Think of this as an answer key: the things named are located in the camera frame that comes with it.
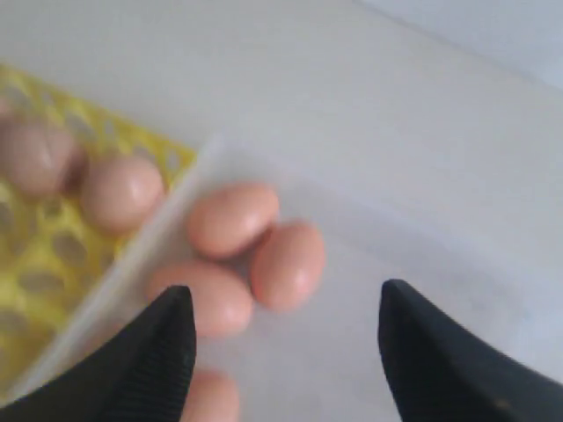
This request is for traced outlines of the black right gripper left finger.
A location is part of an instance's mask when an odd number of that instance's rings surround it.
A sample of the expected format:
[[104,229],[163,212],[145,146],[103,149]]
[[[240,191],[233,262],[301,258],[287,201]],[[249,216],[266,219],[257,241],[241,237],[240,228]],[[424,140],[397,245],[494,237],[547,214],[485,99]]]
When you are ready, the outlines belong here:
[[167,288],[97,351],[6,405],[3,421],[178,421],[193,377],[188,287]]

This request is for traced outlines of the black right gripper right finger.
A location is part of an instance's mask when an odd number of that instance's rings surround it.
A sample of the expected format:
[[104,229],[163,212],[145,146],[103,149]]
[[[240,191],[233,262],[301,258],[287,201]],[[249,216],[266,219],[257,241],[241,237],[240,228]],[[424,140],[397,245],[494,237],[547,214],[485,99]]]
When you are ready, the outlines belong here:
[[491,347],[403,280],[383,283],[378,346],[404,421],[560,421],[562,386]]

